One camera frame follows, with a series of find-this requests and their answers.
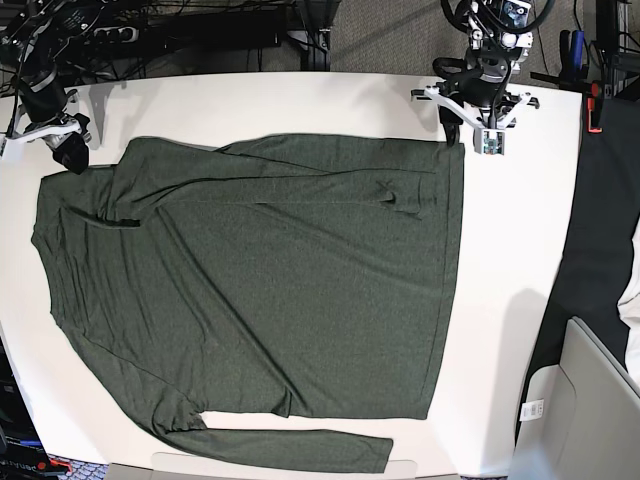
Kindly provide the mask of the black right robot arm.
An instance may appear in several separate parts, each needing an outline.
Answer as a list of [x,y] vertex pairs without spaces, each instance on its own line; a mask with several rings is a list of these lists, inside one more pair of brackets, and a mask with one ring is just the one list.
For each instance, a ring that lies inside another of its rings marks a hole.
[[53,160],[83,173],[89,165],[90,119],[70,114],[77,91],[58,79],[58,57],[90,34],[108,1],[29,1],[1,32],[1,64],[13,74],[11,117],[1,134],[1,160],[17,161],[24,146],[43,141]]

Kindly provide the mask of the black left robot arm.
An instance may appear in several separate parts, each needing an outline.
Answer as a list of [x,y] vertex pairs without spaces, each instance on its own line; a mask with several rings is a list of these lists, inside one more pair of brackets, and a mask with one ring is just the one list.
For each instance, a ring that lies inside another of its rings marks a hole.
[[528,58],[533,31],[550,12],[529,19],[532,1],[449,1],[440,3],[447,22],[464,33],[468,46],[461,58],[438,57],[432,68],[437,82],[411,91],[413,100],[437,105],[446,143],[459,142],[462,124],[473,130],[473,146],[481,155],[503,155],[507,130],[516,114],[539,101],[529,93],[507,90]]

